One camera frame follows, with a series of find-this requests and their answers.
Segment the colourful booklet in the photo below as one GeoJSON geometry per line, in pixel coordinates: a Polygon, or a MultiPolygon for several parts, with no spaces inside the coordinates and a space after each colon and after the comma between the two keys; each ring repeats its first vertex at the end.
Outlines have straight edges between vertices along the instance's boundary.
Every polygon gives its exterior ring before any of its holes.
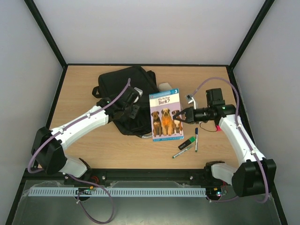
{"type": "Polygon", "coordinates": [[[154,142],[181,140],[184,138],[178,89],[149,95],[152,139],[154,142]]]}

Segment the black student bag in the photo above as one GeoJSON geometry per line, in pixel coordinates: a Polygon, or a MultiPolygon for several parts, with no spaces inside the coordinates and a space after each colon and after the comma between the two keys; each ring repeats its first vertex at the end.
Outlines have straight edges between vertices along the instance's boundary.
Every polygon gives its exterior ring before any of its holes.
{"type": "Polygon", "coordinates": [[[148,138],[152,132],[149,94],[158,92],[155,73],[132,66],[100,75],[92,95],[100,99],[96,103],[100,107],[116,100],[105,113],[121,134],[148,138]]]}

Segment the beige pencil case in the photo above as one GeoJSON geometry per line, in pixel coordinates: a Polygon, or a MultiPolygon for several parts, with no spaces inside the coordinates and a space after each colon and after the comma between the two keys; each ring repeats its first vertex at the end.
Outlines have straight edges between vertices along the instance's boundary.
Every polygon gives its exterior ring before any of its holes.
{"type": "Polygon", "coordinates": [[[158,89],[160,92],[163,91],[169,91],[172,89],[172,87],[170,86],[170,84],[168,82],[164,82],[158,85],[158,89]]]}

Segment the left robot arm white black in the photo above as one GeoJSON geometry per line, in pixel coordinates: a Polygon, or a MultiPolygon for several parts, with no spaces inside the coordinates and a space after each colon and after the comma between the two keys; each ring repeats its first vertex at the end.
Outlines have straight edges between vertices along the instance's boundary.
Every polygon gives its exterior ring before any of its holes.
{"type": "Polygon", "coordinates": [[[57,172],[69,174],[76,178],[88,171],[87,163],[79,158],[65,154],[65,150],[90,131],[117,120],[122,116],[134,118],[139,110],[137,101],[143,91],[137,87],[126,86],[114,99],[100,99],[96,105],[78,118],[53,128],[43,127],[37,131],[32,149],[32,158],[41,165],[40,169],[27,167],[29,173],[45,171],[46,174],[57,172]]]}

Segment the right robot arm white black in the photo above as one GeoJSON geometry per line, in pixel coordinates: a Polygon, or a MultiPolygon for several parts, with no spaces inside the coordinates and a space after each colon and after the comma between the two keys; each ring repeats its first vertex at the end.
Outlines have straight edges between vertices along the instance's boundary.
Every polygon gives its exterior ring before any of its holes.
{"type": "Polygon", "coordinates": [[[268,198],[274,185],[276,163],[258,150],[246,132],[234,105],[215,105],[206,108],[189,107],[174,114],[183,123],[214,121],[225,133],[236,154],[239,167],[234,168],[222,161],[207,163],[204,172],[208,183],[218,180],[232,186],[238,197],[264,194],[268,198]]]}

